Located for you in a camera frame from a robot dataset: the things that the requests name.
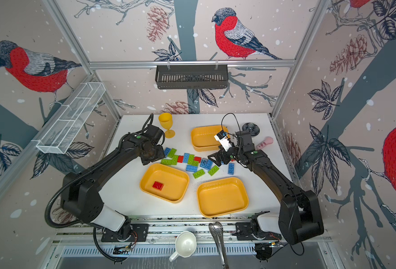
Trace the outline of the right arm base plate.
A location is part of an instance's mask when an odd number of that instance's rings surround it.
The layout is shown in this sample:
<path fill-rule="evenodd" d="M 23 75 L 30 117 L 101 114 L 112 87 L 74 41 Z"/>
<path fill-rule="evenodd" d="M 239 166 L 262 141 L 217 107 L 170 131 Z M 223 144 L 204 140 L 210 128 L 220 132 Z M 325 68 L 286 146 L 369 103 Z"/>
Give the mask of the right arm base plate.
<path fill-rule="evenodd" d="M 254 231 L 250 223 L 235 223 L 235 232 L 232 234 L 238 241 L 280 241 L 282 235 L 272 232 Z"/>

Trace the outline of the red lego brick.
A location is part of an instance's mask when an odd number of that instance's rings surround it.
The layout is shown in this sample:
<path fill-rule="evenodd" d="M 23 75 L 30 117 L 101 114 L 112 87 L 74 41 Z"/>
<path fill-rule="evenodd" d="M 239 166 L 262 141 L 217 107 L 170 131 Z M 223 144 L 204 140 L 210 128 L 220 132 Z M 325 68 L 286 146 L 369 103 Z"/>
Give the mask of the red lego brick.
<path fill-rule="evenodd" d="M 158 191 L 161 191 L 161 190 L 163 189 L 163 187 L 164 187 L 164 184 L 161 183 L 161 182 L 155 181 L 155 182 L 153 183 L 152 187 L 153 187 L 154 189 L 158 190 Z"/>

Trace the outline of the green lego brick long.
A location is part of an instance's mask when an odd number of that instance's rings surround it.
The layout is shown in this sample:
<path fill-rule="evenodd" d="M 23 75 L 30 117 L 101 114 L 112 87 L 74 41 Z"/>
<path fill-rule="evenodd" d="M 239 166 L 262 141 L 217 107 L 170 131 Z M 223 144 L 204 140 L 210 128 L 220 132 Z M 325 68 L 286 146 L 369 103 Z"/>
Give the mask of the green lego brick long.
<path fill-rule="evenodd" d="M 161 160 L 161 164 L 163 164 L 163 165 L 172 165 L 173 162 L 172 162 L 172 159 L 162 159 Z"/>

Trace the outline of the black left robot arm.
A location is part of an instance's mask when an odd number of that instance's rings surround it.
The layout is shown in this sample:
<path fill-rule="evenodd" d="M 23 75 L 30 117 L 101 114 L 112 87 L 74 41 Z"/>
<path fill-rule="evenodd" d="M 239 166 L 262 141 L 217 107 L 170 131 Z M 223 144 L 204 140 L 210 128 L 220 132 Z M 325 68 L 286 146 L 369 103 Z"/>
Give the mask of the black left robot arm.
<path fill-rule="evenodd" d="M 140 131 L 123 135 L 117 147 L 95 165 L 78 174 L 67 174 L 62 187 L 45 208 L 46 224 L 61 229 L 84 223 L 115 233 L 126 233 L 129 228 L 128 217 L 107 206 L 99 192 L 117 172 L 135 159 L 148 165 L 165 157 L 162 146 L 165 135 L 159 127 L 153 125 L 153 120 L 154 115 L 151 114 Z M 66 224 L 56 223 L 51 217 L 56 201 L 60 201 L 61 208 L 76 220 Z"/>

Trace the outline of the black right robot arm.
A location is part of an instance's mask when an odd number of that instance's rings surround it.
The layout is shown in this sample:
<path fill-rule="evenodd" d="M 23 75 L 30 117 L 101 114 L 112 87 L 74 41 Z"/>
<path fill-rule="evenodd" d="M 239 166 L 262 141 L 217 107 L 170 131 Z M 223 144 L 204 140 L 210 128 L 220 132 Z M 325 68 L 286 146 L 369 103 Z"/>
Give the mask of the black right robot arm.
<path fill-rule="evenodd" d="M 266 153 L 255 148 L 248 131 L 236 132 L 236 144 L 223 130 L 214 138 L 220 143 L 219 151 L 209 155 L 209 160 L 219 167 L 235 160 L 260 177 L 271 189 L 280 202 L 280 234 L 289 244 L 294 245 L 323 234 L 324 225 L 316 194 L 291 182 Z"/>

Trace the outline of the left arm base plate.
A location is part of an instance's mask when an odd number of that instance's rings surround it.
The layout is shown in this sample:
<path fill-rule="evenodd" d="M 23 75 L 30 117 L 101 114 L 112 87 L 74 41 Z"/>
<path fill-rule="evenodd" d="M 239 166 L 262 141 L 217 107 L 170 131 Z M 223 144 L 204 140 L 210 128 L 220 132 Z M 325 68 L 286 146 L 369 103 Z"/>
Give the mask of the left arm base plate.
<path fill-rule="evenodd" d="M 148 224 L 126 224 L 119 231 L 114 232 L 104 228 L 101 242 L 118 243 L 118 242 L 145 242 L 148 235 Z"/>

